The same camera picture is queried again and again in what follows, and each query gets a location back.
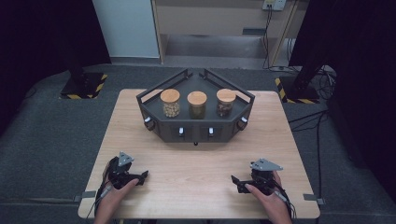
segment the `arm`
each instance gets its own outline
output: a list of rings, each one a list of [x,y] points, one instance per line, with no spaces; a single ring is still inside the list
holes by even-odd
[[[94,224],[108,224],[113,218],[114,213],[120,206],[122,199],[130,192],[139,182],[139,179],[133,179],[122,189],[111,188],[107,195],[99,203],[96,212]]]
[[[279,186],[281,186],[280,177],[276,171],[274,171],[274,178]],[[246,188],[260,201],[268,215],[268,218],[274,224],[291,224],[288,208],[274,193],[266,196],[254,186],[246,184]]]

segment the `food jar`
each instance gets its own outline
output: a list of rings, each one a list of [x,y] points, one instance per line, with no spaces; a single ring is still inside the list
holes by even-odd
[[[201,91],[193,91],[187,96],[189,101],[189,113],[191,119],[204,119],[206,112],[206,94]]]
[[[233,101],[236,98],[235,92],[228,89],[221,89],[217,93],[218,107],[216,112],[220,117],[227,117],[233,110]]]
[[[161,92],[163,101],[163,113],[168,118],[174,118],[180,113],[179,104],[180,93],[174,89],[168,89]]]

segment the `jar lid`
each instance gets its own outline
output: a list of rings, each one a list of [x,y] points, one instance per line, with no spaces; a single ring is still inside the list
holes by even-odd
[[[223,103],[231,103],[235,100],[236,94],[235,92],[228,89],[221,89],[218,91],[218,99]]]
[[[168,89],[161,92],[161,100],[165,103],[172,104],[178,101],[178,98],[180,98],[180,93],[177,90]]]
[[[203,105],[206,102],[206,94],[201,91],[193,91],[187,96],[187,100],[192,105]]]

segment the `metal bracket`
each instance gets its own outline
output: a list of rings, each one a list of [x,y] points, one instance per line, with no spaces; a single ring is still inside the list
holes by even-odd
[[[94,198],[96,196],[96,190],[82,192],[81,195],[75,195],[73,202],[79,203],[83,198]]]
[[[270,162],[264,158],[261,158],[253,163],[250,164],[250,168],[258,171],[278,171],[278,170],[283,170],[283,167]]]
[[[318,198],[313,194],[304,194],[304,200],[306,201],[316,201],[318,205],[326,204],[326,201],[323,198]]]
[[[133,162],[134,158],[128,156],[127,154],[125,154],[124,152],[120,152],[120,156],[119,156],[119,166],[123,166],[125,164],[128,164],[129,162]]]

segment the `yellow black hazard tape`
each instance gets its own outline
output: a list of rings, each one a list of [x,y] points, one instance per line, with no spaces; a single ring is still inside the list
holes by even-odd
[[[102,90],[103,85],[105,84],[107,75],[103,74],[98,86],[96,87],[96,91],[94,94],[66,94],[60,96],[61,99],[94,99],[99,95],[99,92]]]
[[[283,103],[291,103],[291,104],[319,104],[320,101],[317,99],[290,99],[285,93],[283,89],[282,83],[279,78],[275,79],[275,83],[277,85],[277,89],[279,91],[280,99]]]

